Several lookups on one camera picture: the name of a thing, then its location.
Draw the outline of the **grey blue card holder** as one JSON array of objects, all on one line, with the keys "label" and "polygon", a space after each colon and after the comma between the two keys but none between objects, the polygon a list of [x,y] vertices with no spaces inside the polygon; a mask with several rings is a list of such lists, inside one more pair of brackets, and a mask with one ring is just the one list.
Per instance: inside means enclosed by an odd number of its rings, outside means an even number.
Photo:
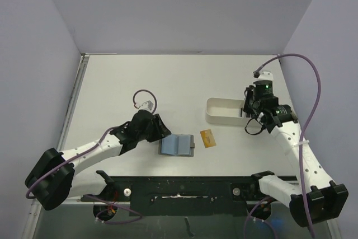
[{"label": "grey blue card holder", "polygon": [[194,136],[192,134],[171,134],[159,143],[158,154],[173,157],[194,156]]}]

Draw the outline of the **white plastic tray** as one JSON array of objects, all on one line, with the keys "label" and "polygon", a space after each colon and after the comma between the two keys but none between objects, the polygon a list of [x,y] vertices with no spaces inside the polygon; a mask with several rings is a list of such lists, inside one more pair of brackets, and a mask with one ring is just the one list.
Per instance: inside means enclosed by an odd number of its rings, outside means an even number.
[{"label": "white plastic tray", "polygon": [[239,109],[242,108],[243,105],[243,100],[209,98],[206,101],[206,122],[216,125],[244,127],[251,118],[239,117]]}]

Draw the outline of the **gold VIP card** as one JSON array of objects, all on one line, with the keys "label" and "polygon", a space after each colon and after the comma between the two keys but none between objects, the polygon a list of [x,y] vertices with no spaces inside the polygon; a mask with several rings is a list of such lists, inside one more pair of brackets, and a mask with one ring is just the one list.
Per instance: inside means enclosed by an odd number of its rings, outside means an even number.
[{"label": "gold VIP card", "polygon": [[203,142],[205,148],[210,148],[210,147],[216,146],[216,141],[215,141],[215,138],[213,136],[213,132],[211,129],[202,130],[200,132],[200,135],[201,135],[201,139],[202,139],[202,142]]}]

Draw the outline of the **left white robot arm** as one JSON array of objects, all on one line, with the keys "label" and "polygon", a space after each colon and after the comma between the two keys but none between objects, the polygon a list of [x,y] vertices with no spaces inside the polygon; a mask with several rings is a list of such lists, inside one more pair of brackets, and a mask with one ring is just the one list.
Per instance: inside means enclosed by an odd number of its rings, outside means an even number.
[{"label": "left white robot arm", "polygon": [[139,110],[130,121],[108,128],[98,140],[61,152],[47,149],[25,180],[25,197],[37,199],[45,210],[58,207],[71,196],[95,194],[108,200],[114,186],[107,180],[87,185],[76,183],[75,178],[105,159],[131,151],[141,141],[152,143],[171,134],[159,114]]}]

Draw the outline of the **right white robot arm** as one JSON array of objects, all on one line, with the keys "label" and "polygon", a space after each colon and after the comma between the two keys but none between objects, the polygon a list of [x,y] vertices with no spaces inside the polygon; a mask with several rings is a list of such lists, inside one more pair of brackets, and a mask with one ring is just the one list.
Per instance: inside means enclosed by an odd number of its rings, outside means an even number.
[{"label": "right white robot arm", "polygon": [[249,192],[255,199],[270,196],[287,206],[301,227],[337,218],[348,198],[344,184],[337,184],[323,169],[304,138],[298,118],[289,105],[280,105],[271,80],[260,80],[245,90],[243,111],[279,143],[299,181],[292,186],[271,171],[253,175]]}]

